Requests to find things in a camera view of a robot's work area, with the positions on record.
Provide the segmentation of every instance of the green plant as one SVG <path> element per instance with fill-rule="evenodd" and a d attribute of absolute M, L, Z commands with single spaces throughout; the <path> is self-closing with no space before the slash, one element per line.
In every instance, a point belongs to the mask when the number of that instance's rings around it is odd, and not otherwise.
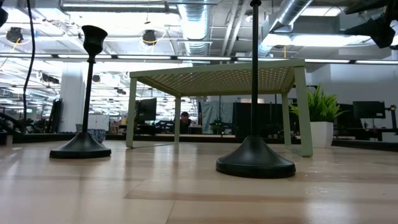
<path fill-rule="evenodd" d="M 336 95 L 326 96 L 321 86 L 315 92 L 307 91 L 308 108 L 310 110 L 310 121 L 333 122 L 337 116 L 344 113 L 340 111 L 340 105 L 336 104 Z M 299 108 L 290 105 L 290 112 L 299 115 Z"/>

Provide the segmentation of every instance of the ceiling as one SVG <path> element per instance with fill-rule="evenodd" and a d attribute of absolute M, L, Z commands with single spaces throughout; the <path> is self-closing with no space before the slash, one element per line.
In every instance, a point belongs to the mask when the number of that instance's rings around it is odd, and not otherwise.
<path fill-rule="evenodd" d="M 195 32 L 199 26 L 184 27 L 184 20 L 181 17 L 180 6 L 185 2 L 203 2 L 190 0 L 168 0 L 170 12 L 156 11 L 156 7 L 163 7 L 158 1 L 96 1 L 96 0 L 64 0 L 60 6 L 58 1 L 36 0 L 32 13 L 34 15 L 36 52 L 43 54 L 86 54 L 83 48 L 83 25 L 98 26 L 107 31 L 108 36 L 104 42 L 102 54 L 108 55 L 186 55 L 187 40 L 186 30 Z M 234 29 L 227 38 L 228 47 L 231 45 L 231 55 L 251 55 L 252 49 L 252 24 L 249 19 L 251 7 L 246 7 L 240 26 L 237 24 L 242 8 L 242 3 L 247 1 L 235 0 L 214 0 L 207 1 L 208 26 L 205 41 L 208 47 L 207 56 L 220 56 L 223 53 L 223 43 L 227 32 L 228 22 L 234 19 Z M 303 14 L 294 23 L 294 28 L 289 34 L 274 34 L 279 40 L 281 36 L 289 36 L 295 40 L 296 36 L 322 35 L 322 38 L 332 35 L 335 37 L 341 31 L 355 26 L 369 19 L 378 12 L 369 12 L 362 15 L 344 15 L 341 11 L 353 1 L 340 0 L 314 0 L 304 10 Z M 260 28 L 268 15 L 276 13 L 280 9 L 280 0 L 262 1 L 259 8 Z M 25 1 L 6 0 L 3 8 L 9 13 L 6 24 L 0 28 L 0 52 L 14 52 L 17 54 L 30 53 L 30 26 Z M 89 7 L 78 5 L 89 4 Z M 122 4 L 134 4 L 134 7 L 121 7 Z M 231 16 L 233 4 L 238 4 L 237 13 Z M 7 31 L 11 27 L 22 28 L 23 40 L 15 44 L 6 39 Z M 145 30 L 154 30 L 157 42 L 154 46 L 147 46 L 142 42 L 142 34 Z M 260 32 L 260 42 L 265 34 Z M 321 42 L 327 45 L 330 41 Z M 288 58 L 333 58 L 333 59 L 384 59 L 391 55 L 389 49 L 377 48 L 369 38 L 361 39 L 356 44 L 341 47 L 312 46 L 314 43 L 296 44 L 290 41 L 286 46 L 271 45 L 268 57 Z M 29 99 L 36 102 L 51 104 L 53 99 L 59 98 L 60 85 L 47 83 L 40 80 L 41 74 L 47 74 L 62 81 L 64 62 L 48 60 L 35 61 L 32 76 L 29 82 Z M 129 94 L 129 79 L 124 76 L 126 72 L 135 70 L 148 70 L 159 68 L 174 68 L 196 66 L 197 64 L 174 63 L 174 64 L 151 64 L 151 63 L 123 63 L 105 62 L 97 63 L 95 73 L 104 77 L 107 82 L 94 83 L 92 100 L 107 102 L 107 107 L 119 108 L 119 112 L 127 110 L 127 99 Z M 29 61 L 18 58 L 0 57 L 0 93 L 1 105 L 20 105 L 21 91 L 26 77 Z M 126 95 L 120 95 L 114 89 L 122 88 Z M 158 96 L 159 101 L 170 97 L 165 93 L 153 90 L 148 86 L 139 84 L 138 97 Z M 110 98 L 121 97 L 121 101 L 109 103 Z M 174 103 L 170 100 L 162 114 L 172 114 Z M 192 113 L 196 110 L 196 101 L 186 99 L 187 110 Z M 105 113 L 104 106 L 93 106 L 92 111 Z"/>

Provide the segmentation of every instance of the potted plant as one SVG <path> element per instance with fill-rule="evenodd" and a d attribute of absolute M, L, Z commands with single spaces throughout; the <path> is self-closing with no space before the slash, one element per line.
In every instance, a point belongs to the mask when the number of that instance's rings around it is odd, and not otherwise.
<path fill-rule="evenodd" d="M 333 121 L 345 111 L 336 104 L 336 95 L 326 96 L 321 86 L 315 92 L 307 92 L 310 111 L 313 147 L 330 147 L 333 140 Z M 290 111 L 299 115 L 297 106 L 290 105 Z"/>

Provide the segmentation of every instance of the black cable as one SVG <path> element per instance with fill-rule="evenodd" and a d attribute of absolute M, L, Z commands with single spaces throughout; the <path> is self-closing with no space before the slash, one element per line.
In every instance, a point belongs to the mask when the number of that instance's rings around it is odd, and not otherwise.
<path fill-rule="evenodd" d="M 30 74 L 32 73 L 33 62 L 35 60 L 35 53 L 36 53 L 36 43 L 35 43 L 35 30 L 33 28 L 33 18 L 32 18 L 32 8 L 30 6 L 30 0 L 27 0 L 27 12 L 29 14 L 29 23 L 30 23 L 30 35 L 32 36 L 32 56 L 30 58 L 30 65 L 27 71 L 25 85 L 24 85 L 24 121 L 26 121 L 26 110 L 27 110 L 27 103 L 26 103 L 26 89 L 27 84 L 29 83 Z"/>

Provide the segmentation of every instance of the black candle holder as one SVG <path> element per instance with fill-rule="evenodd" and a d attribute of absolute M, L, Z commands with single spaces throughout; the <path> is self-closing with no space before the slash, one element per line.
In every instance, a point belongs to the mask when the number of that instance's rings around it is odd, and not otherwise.
<path fill-rule="evenodd" d="M 81 28 L 85 34 L 83 46 L 88 53 L 88 74 L 85 98 L 85 110 L 83 112 L 83 129 L 71 141 L 63 146 L 51 150 L 51 158 L 59 159 L 88 159 L 106 157 L 111 155 L 111 150 L 93 139 L 87 133 L 88 111 L 90 108 L 91 81 L 93 79 L 93 67 L 95 57 L 102 52 L 103 42 L 108 33 L 95 26 L 83 26 Z"/>
<path fill-rule="evenodd" d="M 251 97 L 251 136 L 242 145 L 224 157 L 217 159 L 218 172 L 238 177 L 284 178 L 296 173 L 292 161 L 275 153 L 260 136 L 257 136 L 257 99 L 258 99 L 258 32 L 260 0 L 252 0 L 253 7 L 253 61 L 252 61 L 252 97 Z"/>

